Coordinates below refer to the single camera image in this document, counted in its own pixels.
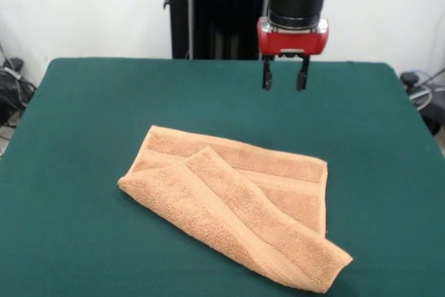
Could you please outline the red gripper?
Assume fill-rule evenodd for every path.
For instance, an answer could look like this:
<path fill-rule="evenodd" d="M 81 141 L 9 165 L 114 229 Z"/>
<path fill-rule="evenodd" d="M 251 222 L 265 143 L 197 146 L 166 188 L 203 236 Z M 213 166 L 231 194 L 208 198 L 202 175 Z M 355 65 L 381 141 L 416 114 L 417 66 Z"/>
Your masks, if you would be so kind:
<path fill-rule="evenodd" d="M 310 56 L 323 52 L 329 36 L 329 24 L 327 20 L 319 20 L 315 27 L 292 31 L 274 26 L 268 20 L 259 20 L 257 36 L 263 62 L 262 88 L 266 91 L 272 88 L 270 62 L 273 57 L 290 54 L 291 57 L 297 55 L 302 59 L 296 83 L 297 91 L 302 91 L 307 85 Z"/>

